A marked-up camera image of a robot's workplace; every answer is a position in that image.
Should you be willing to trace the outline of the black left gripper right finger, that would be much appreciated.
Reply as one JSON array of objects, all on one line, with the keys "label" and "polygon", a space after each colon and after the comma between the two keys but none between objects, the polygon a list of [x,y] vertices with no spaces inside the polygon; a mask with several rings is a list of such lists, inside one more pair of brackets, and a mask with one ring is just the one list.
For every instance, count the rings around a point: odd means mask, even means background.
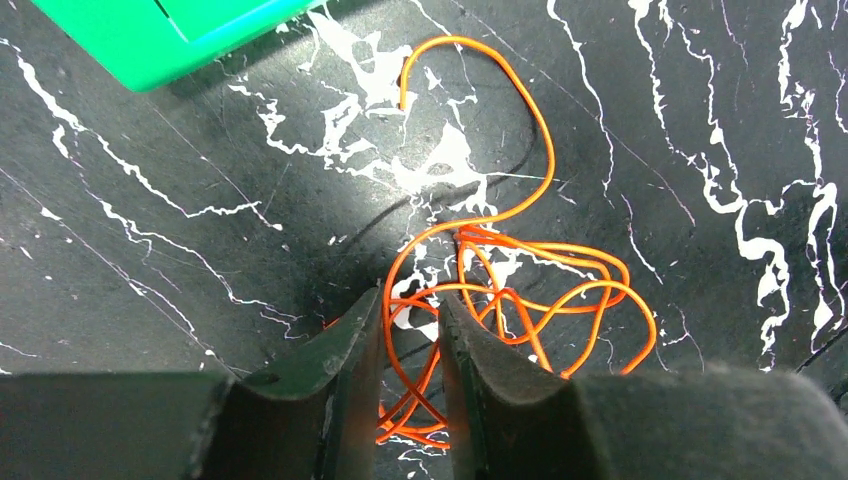
[{"label": "black left gripper right finger", "polygon": [[564,380],[456,294],[439,317],[458,479],[843,479],[847,426],[796,374],[739,369]]}]

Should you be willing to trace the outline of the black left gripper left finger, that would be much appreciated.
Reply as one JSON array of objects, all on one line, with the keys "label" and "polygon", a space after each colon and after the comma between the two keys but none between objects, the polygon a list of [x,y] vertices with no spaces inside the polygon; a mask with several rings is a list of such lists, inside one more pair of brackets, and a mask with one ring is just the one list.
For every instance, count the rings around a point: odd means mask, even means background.
[{"label": "black left gripper left finger", "polygon": [[369,479],[382,289],[244,378],[215,371],[1,380],[5,479]]}]

